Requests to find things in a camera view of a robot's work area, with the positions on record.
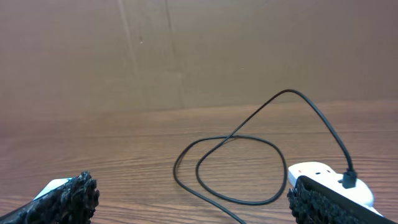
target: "table surface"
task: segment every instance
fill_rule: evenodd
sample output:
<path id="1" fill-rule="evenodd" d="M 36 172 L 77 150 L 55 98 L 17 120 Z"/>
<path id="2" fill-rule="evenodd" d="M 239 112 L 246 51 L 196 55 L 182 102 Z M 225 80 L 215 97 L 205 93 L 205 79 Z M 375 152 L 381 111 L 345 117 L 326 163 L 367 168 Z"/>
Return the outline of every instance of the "table surface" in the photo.
<path id="1" fill-rule="evenodd" d="M 359 178 L 371 188 L 375 208 L 398 222 L 398 101 L 317 105 L 345 142 Z M 178 186 L 172 167 L 192 141 L 228 134 L 257 107 L 0 121 L 0 213 L 32 200 L 52 179 L 88 170 L 101 192 L 93 223 L 235 223 Z M 288 166 L 318 161 L 339 173 L 347 167 L 337 143 L 303 103 L 274 103 L 239 134 L 273 142 Z M 276 202 L 256 207 L 225 202 L 200 187 L 194 167 L 217 142 L 201 142 L 187 154 L 179 171 L 182 182 L 247 223 L 294 223 L 286 198 L 290 184 Z M 282 183 L 282 163 L 275 150 L 263 143 L 235 140 L 214 152 L 200 174 L 217 192 L 264 200 Z"/>

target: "black cable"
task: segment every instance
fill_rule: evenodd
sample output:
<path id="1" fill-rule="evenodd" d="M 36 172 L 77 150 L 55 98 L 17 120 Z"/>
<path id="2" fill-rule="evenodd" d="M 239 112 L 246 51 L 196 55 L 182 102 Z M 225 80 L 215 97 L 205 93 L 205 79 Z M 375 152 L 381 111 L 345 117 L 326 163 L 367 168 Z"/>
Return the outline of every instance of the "black cable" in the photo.
<path id="1" fill-rule="evenodd" d="M 175 181 L 186 191 L 190 192 L 191 194 L 207 201 L 208 203 L 216 206 L 217 208 L 219 208 L 220 210 L 222 210 L 223 212 L 227 213 L 229 216 L 231 216 L 232 218 L 234 218 L 236 221 L 240 222 L 240 223 L 245 223 L 242 219 L 240 219 L 238 216 L 236 216 L 234 213 L 230 212 L 228 209 L 224 208 L 223 206 L 221 206 L 220 204 L 212 201 L 209 198 L 206 198 L 205 196 L 199 194 L 198 192 L 190 189 L 189 187 L 187 187 L 186 185 L 184 185 L 183 183 L 181 183 L 181 181 L 179 181 L 178 177 L 177 177 L 177 169 L 183 159 L 183 157 L 186 155 L 186 153 L 192 148 L 192 146 L 194 146 L 196 143 L 199 143 L 201 141 L 206 141 L 206 140 L 212 140 L 212 139 L 223 139 L 220 143 L 218 143 L 213 149 L 211 149 L 210 151 L 208 151 L 199 161 L 198 164 L 195 168 L 195 172 L 196 172 L 196 176 L 197 176 L 197 180 L 199 182 L 199 184 L 206 189 L 209 193 L 217 196 L 218 198 L 227 200 L 229 202 L 234 202 L 234 203 L 239 203 L 242 205 L 266 205 L 268 203 L 271 203 L 275 200 L 277 200 L 280 195 L 282 194 L 282 192 L 284 191 L 285 187 L 286 187 L 286 180 L 287 180 L 287 166 L 286 166 L 286 161 L 285 158 L 282 154 L 282 152 L 278 149 L 278 147 L 276 145 L 274 145 L 273 143 L 261 139 L 261 138 L 257 138 L 254 136 L 245 136 L 245 135 L 234 135 L 240 128 L 242 128 L 242 126 L 244 126 L 254 115 L 256 115 L 260 110 L 263 109 L 263 107 L 267 106 L 272 100 L 274 100 L 275 98 L 277 98 L 279 95 L 283 94 L 283 93 L 295 93 L 296 95 L 300 96 L 301 98 L 303 98 L 310 106 L 311 108 L 317 113 L 317 115 L 321 118 L 321 120 L 324 122 L 324 124 L 326 125 L 326 127 L 329 129 L 331 135 L 336 139 L 338 145 L 340 146 L 341 150 L 343 151 L 347 163 L 348 163 L 348 169 L 347 172 L 351 172 L 354 173 L 354 167 L 353 167 L 353 163 L 351 161 L 351 157 L 349 156 L 349 153 L 347 151 L 347 148 L 345 147 L 345 145 L 343 144 L 343 141 L 340 139 L 340 137 L 337 135 L 336 131 L 333 129 L 333 127 L 331 126 L 331 124 L 329 123 L 329 121 L 325 118 L 325 115 L 322 114 L 322 112 L 310 101 L 310 99 L 308 99 L 304 94 L 302 94 L 301 92 L 297 91 L 297 90 L 283 90 L 280 91 L 278 94 L 274 95 L 271 99 L 269 99 L 267 102 L 265 102 L 262 106 L 260 106 L 260 108 L 258 108 L 252 115 L 250 115 L 245 121 L 243 121 L 242 124 L 240 124 L 231 134 L 227 135 L 227 136 L 214 136 L 214 137 L 208 137 L 208 138 L 203 138 L 203 139 L 199 139 L 194 141 L 193 143 L 191 143 L 188 147 L 186 147 L 184 149 L 184 151 L 181 152 L 181 154 L 179 155 L 179 157 L 177 158 L 177 160 L 175 161 L 174 164 L 174 168 L 173 168 L 173 175 L 174 175 L 174 179 Z M 244 200 L 238 200 L 235 198 L 230 198 L 227 197 L 225 195 L 222 195 L 218 192 L 215 192 L 214 190 L 210 189 L 200 178 L 199 175 L 199 167 L 200 164 L 212 153 L 214 152 L 216 149 L 218 149 L 220 146 L 222 146 L 227 140 L 231 139 L 231 138 L 244 138 L 244 139 L 252 139 L 252 140 L 257 140 L 263 143 L 266 143 L 270 146 L 272 146 L 279 154 L 280 158 L 282 159 L 282 163 L 284 166 L 284 179 L 283 179 L 283 183 L 280 186 L 280 189 L 278 190 L 278 192 L 272 196 L 271 198 L 267 199 L 267 200 L 263 200 L 260 202 L 248 202 L 248 201 L 244 201 Z"/>

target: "cable plug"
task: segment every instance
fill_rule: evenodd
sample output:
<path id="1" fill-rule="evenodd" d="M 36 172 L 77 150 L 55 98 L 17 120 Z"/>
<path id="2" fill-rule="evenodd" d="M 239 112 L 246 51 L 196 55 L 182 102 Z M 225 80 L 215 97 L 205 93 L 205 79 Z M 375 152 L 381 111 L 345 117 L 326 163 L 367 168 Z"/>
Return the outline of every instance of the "cable plug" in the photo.
<path id="1" fill-rule="evenodd" d="M 343 187 L 345 189 L 355 187 L 357 177 L 358 175 L 355 171 L 347 169 L 347 171 L 343 174 Z"/>

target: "black textured object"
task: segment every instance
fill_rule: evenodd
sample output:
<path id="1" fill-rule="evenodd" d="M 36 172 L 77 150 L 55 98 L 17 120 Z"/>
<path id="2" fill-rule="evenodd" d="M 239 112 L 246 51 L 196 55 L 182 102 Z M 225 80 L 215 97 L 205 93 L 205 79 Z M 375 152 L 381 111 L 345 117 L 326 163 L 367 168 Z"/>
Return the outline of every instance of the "black textured object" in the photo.
<path id="1" fill-rule="evenodd" d="M 89 172 L 0 217 L 1 224 L 89 224 L 100 192 Z"/>
<path id="2" fill-rule="evenodd" d="M 298 224 L 394 223 L 306 176 L 297 179 L 287 197 Z"/>

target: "brown background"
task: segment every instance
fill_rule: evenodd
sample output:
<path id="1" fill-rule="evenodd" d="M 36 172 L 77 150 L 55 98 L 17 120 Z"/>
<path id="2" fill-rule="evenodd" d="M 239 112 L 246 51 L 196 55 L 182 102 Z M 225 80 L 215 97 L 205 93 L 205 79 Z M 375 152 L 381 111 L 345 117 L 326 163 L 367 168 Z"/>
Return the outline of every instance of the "brown background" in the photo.
<path id="1" fill-rule="evenodd" d="M 93 223 L 235 223 L 181 189 L 173 163 L 295 88 L 341 135 L 375 208 L 398 222 L 397 12 L 396 0 L 0 0 L 0 214 L 89 170 L 101 192 Z M 240 134 L 272 141 L 288 166 L 344 172 L 297 99 L 283 96 Z M 180 169 L 206 196 L 194 166 L 216 143 Z M 277 154 L 252 141 L 201 168 L 210 187 L 243 200 L 273 195 L 281 174 Z M 293 223 L 285 193 L 261 207 L 215 200 L 248 223 Z"/>
<path id="2" fill-rule="evenodd" d="M 398 2 L 0 1 L 0 119 L 394 98 Z"/>

